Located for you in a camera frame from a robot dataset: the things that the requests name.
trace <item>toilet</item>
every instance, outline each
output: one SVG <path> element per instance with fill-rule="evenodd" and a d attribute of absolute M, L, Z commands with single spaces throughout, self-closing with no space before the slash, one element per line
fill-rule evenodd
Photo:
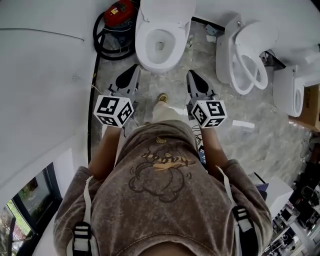
<path fill-rule="evenodd" d="M 283 113 L 299 117 L 304 105 L 304 83 L 296 79 L 298 66 L 273 72 L 273 103 Z"/>
<path fill-rule="evenodd" d="M 153 73 L 172 69 L 188 40 L 196 0 L 141 0 L 135 27 L 135 51 Z"/>
<path fill-rule="evenodd" d="M 238 14 L 217 38 L 215 69 L 220 82 L 230 84 L 239 94 L 248 94 L 254 86 L 268 85 L 266 68 L 260 54 L 274 46 L 279 38 L 276 27 L 267 22 L 243 25 Z"/>

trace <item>gray sweatshirt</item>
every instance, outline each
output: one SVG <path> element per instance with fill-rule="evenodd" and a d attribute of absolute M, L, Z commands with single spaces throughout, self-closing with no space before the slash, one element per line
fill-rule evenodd
<path fill-rule="evenodd" d="M 271 215 L 263 198 L 236 160 L 224 170 L 232 196 L 260 229 L 260 243 L 272 235 Z M 59 255 L 83 220 L 84 188 L 90 170 L 76 172 L 54 223 Z M 127 138 L 106 180 L 89 183 L 91 230 L 100 256 L 136 256 L 162 243 L 176 242 L 195 255 L 235 255 L 234 217 L 222 181 L 208 175 L 195 136 L 181 121 L 136 129 Z"/>

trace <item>beige pants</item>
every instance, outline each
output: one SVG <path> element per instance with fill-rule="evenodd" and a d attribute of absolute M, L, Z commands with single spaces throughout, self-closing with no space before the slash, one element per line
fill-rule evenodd
<path fill-rule="evenodd" d="M 152 123 L 157 123 L 167 120 L 180 120 L 183 121 L 183 118 L 177 111 L 173 108 L 170 108 L 167 103 L 159 101 L 153 108 L 152 112 Z"/>

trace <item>marker cube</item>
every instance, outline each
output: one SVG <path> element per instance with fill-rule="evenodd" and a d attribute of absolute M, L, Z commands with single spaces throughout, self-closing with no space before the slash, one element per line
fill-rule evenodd
<path fill-rule="evenodd" d="M 223 100 L 198 100 L 191 113 L 201 128 L 218 127 L 228 117 Z"/>
<path fill-rule="evenodd" d="M 129 98 L 99 95 L 93 114 L 102 125 L 121 128 L 133 112 Z"/>

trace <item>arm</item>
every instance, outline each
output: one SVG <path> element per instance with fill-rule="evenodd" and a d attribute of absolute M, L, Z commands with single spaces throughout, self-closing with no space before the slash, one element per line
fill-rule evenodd
<path fill-rule="evenodd" d="M 207 171 L 211 176 L 218 178 L 220 173 L 216 166 L 224 169 L 227 165 L 228 158 L 219 143 L 214 128 L 201 129 L 201 135 Z"/>
<path fill-rule="evenodd" d="M 218 179 L 220 173 L 216 166 L 223 170 L 231 184 L 233 199 L 249 212 L 260 229 L 259 240 L 265 248 L 272 235 L 271 215 L 266 203 L 240 164 L 236 160 L 228 161 L 214 128 L 202 129 L 201 134 L 208 173 Z"/>
<path fill-rule="evenodd" d="M 108 126 L 89 164 L 89 170 L 98 181 L 107 178 L 114 169 L 120 134 L 121 128 Z"/>
<path fill-rule="evenodd" d="M 105 131 L 101 143 L 89 164 L 89 169 L 81 166 L 74 175 L 54 222 L 54 245 L 59 255 L 66 254 L 67 245 L 72 239 L 72 229 L 84 218 L 86 204 L 83 196 L 86 180 L 94 176 L 89 183 L 91 199 L 104 180 L 114 169 L 121 129 L 110 127 Z"/>

